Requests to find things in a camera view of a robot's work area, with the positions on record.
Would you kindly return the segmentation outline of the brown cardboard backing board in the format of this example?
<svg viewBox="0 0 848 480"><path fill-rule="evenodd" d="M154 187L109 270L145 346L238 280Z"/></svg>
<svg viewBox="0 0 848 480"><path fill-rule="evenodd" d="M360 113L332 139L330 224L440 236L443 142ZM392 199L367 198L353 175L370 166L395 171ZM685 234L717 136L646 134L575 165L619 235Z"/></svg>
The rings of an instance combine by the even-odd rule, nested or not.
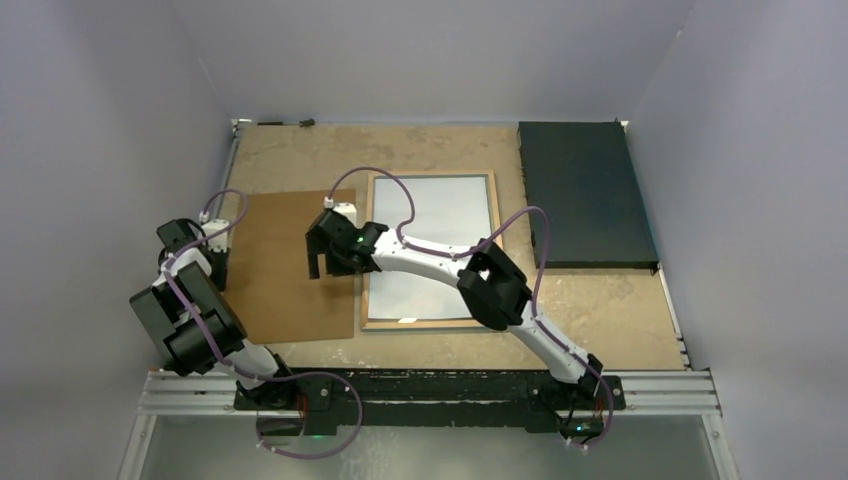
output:
<svg viewBox="0 0 848 480"><path fill-rule="evenodd" d="M224 297L254 344L348 339L354 334L352 277L309 277L305 234L325 193L251 194L232 230Z"/></svg>

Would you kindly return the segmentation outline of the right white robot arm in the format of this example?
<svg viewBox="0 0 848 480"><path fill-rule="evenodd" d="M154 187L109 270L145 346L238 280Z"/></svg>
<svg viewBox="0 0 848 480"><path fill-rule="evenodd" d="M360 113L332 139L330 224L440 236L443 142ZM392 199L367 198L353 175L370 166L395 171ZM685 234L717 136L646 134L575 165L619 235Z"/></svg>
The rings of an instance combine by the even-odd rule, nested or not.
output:
<svg viewBox="0 0 848 480"><path fill-rule="evenodd" d="M526 275L493 240L472 247L425 242L376 222L356 226L331 208L316 218L305 239L311 278L325 267L332 276L401 272L452 287L473 320L514 335L539 357L569 404L584 407L599 396L602 363L548 319Z"/></svg>

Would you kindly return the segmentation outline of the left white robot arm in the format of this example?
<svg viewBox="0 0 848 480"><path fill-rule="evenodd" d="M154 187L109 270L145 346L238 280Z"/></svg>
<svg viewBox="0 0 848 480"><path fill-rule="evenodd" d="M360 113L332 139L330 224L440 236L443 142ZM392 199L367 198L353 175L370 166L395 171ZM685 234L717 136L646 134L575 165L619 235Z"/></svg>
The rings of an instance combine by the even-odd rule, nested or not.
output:
<svg viewBox="0 0 848 480"><path fill-rule="evenodd" d="M297 399L298 382L278 355L247 340L223 297L231 229L230 222L208 217L159 226L157 277L129 304L167 370L180 376L226 373L242 390L284 409Z"/></svg>

